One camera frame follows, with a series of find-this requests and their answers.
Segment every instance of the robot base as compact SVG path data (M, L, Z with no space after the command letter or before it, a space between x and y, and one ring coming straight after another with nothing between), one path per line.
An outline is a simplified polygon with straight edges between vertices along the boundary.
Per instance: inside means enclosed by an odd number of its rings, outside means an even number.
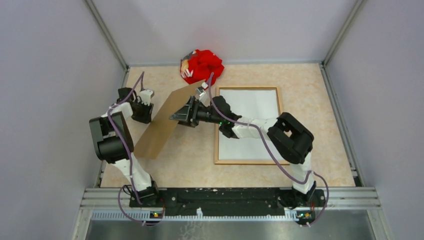
M295 189L292 190L283 190L278 196L278 202L286 208L295 209L295 208L312 208L314 207L323 207L326 199L324 196L324 190L316 189L317 182L313 182L312 188L306 193L303 194ZM316 214L315 211L303 210L297 211L297 217L299 218L299 225L306 225L307 223L312 223L315 220Z
M161 202L161 192L159 192L158 186L153 180L151 181L151 186L137 193L142 205L137 201L136 194L131 191L131 198L129 200L130 208L159 207L164 204Z

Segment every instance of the metal floor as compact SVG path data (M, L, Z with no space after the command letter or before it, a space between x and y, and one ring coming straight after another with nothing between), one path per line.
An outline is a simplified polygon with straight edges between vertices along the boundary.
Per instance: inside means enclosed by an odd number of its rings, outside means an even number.
M127 220L92 220L86 240L374 240L366 210L327 210L311 228L294 222L168 221L144 227Z

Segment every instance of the metal frame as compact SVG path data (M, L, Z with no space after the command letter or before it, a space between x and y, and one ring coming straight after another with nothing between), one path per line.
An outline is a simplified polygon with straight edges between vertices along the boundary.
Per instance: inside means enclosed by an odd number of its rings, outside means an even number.
M115 40L113 39L111 32L108 30L108 27L106 26L105 22L102 19L102 16L100 15L99 11L97 10L96 5L94 4L93 0L83 0L86 4L88 10L90 11L91 15L93 16L95 22L97 23L98 28L100 29L100 32L103 34L104 39L106 40L107 44L110 47L110 50L115 55L116 59L119 61L119 64L122 66L124 70L128 70L128 64L125 61L121 51L119 50L117 44L115 43Z
M260 60L260 61L225 61L222 64L231 65L246 65L246 64L319 64L322 60ZM161 66L180 66L179 62L161 62L161 63L144 63L144 64L129 64L129 67L161 67Z
M102 32L105 40L110 46L111 51L115 55L116 59L119 61L120 65L124 69L124 74L122 77L122 86L125 86L128 75L129 75L129 66L126 63L123 55L121 54L117 44L111 36L106 24L104 23L99 11L97 10L93 0L83 0L86 3L87 8L91 12L93 18L95 19L100 31ZM374 187L363 187L364 179L361 170L357 164L357 157L352 146L352 140L349 135L348 128L346 126L345 119L343 117L343 113L340 108L340 104L337 100L337 95L335 93L333 83L327 72L327 66L329 62L332 60L334 54L337 49L340 47L344 37L352 26L354 20L358 16L358 13L364 7L366 0L357 0L355 5L347 17L344 25L340 29L340 32L336 39L334 40L331 48L329 49L325 59L319 64L322 77L324 79L324 83L328 92L328 97L331 102L331 106L334 111L334 116L337 122L337 126L340 131L340 135L345 147L345 151L351 166L352 176L355 179L356 187L330 187L330 197L328 202L328 208L326 211L335 211L335 210L367 210L368 216L371 222L372 229L374 231L374 235L377 240L389 240L393 239L392 233L388 224L386 222L386 218L384 216L382 206L377 195L376 189ZM73 240L84 240L86 239L87 231L89 229L90 220L95 215L95 219L114 219L114 220L122 220L122 216L119 214L104 214L106 211L118 211L118 191L119 188L98 188L100 186L101 178L103 175L104 164L102 165L99 173L99 178L97 179L95 188L87 188L84 192L79 213L77 216L77 220L74 226L73 232ZM122 207L128 211L128 213L140 213L143 211L150 211L151 208L142 208L142 209L133 209L129 207L130 197L126 194L121 196ZM261 218L264 221L284 221L284 216L280 216L281 218L273 219L273 217L264 216ZM195 220L201 221L203 218L202 215L194 216L193 219L179 219L169 218L168 221L188 221ZM237 221L238 218L226 217L226 220ZM244 218L243 221L255 220L256 218Z

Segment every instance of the wooden frame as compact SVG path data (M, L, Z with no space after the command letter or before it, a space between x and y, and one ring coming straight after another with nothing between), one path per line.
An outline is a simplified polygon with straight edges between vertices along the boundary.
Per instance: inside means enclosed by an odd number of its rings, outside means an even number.
M280 88L277 86L216 86L216 96L220 95L220 90L275 90L276 101L278 106L278 114L283 112L282 94ZM273 160L224 160L219 159L219 145L220 145L220 130L219 125L215 124L215 150L214 150L214 163L216 165L275 165ZM285 160L280 160L281 165L289 165Z

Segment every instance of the speckled surface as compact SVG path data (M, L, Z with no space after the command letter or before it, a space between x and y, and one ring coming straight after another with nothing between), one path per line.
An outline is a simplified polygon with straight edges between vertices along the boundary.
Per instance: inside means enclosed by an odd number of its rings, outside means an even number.
M144 74L144 87L155 94L154 116L168 95L186 86L178 66L132 67L127 86ZM318 64L226 65L216 82L219 86L279 86L285 112L290 112L314 135L312 169L331 187L355 186L333 109ZM134 143L147 125L127 120ZM139 159L159 187L289 187L291 181L275 165L215 165L214 126L196 128L178 125L157 159ZM104 171L102 187L128 184L112 165ZM318 186L324 186L317 179Z

